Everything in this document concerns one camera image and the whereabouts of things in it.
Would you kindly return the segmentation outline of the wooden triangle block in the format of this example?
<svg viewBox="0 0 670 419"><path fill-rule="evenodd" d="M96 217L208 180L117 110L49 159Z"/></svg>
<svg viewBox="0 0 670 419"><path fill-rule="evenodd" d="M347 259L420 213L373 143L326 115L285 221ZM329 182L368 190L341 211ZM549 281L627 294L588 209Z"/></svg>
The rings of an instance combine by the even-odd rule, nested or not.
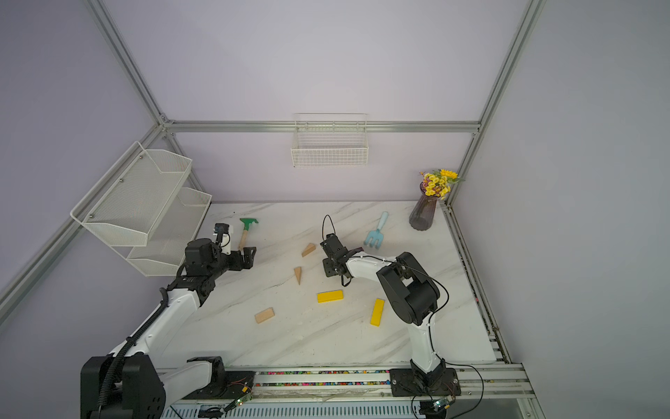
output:
<svg viewBox="0 0 670 419"><path fill-rule="evenodd" d="M295 275L296 281L297 281L298 284L300 285L300 284L301 284L301 281L302 281L302 268L301 268L300 266L299 266L299 267L296 267L296 268L294 269L294 275Z"/></svg>
<svg viewBox="0 0 670 419"><path fill-rule="evenodd" d="M316 250L316 244L310 243L310 244L308 244L308 246L305 247L305 249L303 249L301 255L302 255L303 258L305 258L306 256L308 256L309 254L311 254L315 250Z"/></svg>

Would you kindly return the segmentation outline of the wooden rectangular block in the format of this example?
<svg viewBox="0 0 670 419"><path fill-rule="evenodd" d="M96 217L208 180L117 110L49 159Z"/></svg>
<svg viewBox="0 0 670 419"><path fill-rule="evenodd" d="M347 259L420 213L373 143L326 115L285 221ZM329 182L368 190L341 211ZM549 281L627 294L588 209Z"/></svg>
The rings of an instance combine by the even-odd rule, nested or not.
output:
<svg viewBox="0 0 670 419"><path fill-rule="evenodd" d="M268 307L262 312L259 312L255 315L256 324L262 324L265 321L272 319L274 316L275 316L274 309L272 307Z"/></svg>

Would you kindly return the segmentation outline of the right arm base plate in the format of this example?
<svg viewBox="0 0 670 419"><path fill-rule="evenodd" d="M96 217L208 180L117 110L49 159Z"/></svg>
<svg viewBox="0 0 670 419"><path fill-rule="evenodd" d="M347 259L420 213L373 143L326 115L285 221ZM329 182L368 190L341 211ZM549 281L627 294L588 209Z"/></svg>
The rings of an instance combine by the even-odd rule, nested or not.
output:
<svg viewBox="0 0 670 419"><path fill-rule="evenodd" d="M391 392L402 396L460 396L462 389L454 368L438 367L431 373L420 369L392 368L389 370Z"/></svg>

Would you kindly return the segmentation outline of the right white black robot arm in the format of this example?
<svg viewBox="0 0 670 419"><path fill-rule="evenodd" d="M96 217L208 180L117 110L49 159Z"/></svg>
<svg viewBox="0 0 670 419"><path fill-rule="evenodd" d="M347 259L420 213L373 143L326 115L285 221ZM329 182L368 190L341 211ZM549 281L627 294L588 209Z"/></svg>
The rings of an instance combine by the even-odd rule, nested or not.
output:
<svg viewBox="0 0 670 419"><path fill-rule="evenodd" d="M409 252L382 258L361 248L349 250L331 233L320 243L327 277L369 279L380 284L387 301L401 321L408 325L414 370L430 375L441 367L441 358L431 343L432 315L441 297L436 281Z"/></svg>

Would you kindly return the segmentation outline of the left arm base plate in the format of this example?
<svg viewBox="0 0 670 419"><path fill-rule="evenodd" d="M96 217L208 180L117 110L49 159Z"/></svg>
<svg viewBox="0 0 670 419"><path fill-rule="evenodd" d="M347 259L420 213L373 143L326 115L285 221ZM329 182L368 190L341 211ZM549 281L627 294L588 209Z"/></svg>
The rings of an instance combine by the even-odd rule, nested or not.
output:
<svg viewBox="0 0 670 419"><path fill-rule="evenodd" d="M184 397L184 400L231 400L252 391L256 372L251 370L227 371L222 380L211 382Z"/></svg>

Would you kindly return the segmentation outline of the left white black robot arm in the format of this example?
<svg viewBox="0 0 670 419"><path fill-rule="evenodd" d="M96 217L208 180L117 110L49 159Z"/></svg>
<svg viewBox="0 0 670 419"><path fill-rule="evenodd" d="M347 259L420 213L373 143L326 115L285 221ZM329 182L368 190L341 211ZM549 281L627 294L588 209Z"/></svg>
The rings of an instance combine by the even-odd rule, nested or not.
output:
<svg viewBox="0 0 670 419"><path fill-rule="evenodd" d="M232 251L220 239L187 244L174 281L162 288L158 307L109 354L94 356L80 372L83 418L160 418L165 408L186 397L223 396L237 385L219 356L192 357L161 374L154 360L186 320L204 305L225 272L249 270L256 248Z"/></svg>

